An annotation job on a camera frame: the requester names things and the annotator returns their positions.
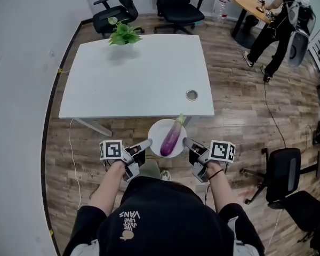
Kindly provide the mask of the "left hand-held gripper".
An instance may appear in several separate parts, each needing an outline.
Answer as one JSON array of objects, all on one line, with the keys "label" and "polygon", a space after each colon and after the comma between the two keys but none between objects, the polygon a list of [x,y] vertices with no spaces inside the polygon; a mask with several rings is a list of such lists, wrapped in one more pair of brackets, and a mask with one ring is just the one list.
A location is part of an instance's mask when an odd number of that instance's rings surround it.
[{"label": "left hand-held gripper", "polygon": [[103,161],[106,170],[107,165],[111,166],[109,161],[122,161],[125,166],[124,180],[130,182],[139,175],[139,168],[146,160],[144,151],[152,143],[152,139],[147,139],[136,145],[124,147],[122,140],[104,140],[99,144],[100,160]]}]

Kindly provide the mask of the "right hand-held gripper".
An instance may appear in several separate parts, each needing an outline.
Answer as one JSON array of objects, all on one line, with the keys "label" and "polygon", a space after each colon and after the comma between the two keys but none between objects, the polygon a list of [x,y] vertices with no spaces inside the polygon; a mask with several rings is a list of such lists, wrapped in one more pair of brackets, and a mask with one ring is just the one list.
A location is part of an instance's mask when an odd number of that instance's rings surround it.
[{"label": "right hand-held gripper", "polygon": [[227,141],[212,140],[206,147],[188,137],[183,138],[183,144],[189,148],[189,163],[193,166],[193,175],[201,182],[208,182],[207,164],[209,161],[233,163],[235,145]]}]

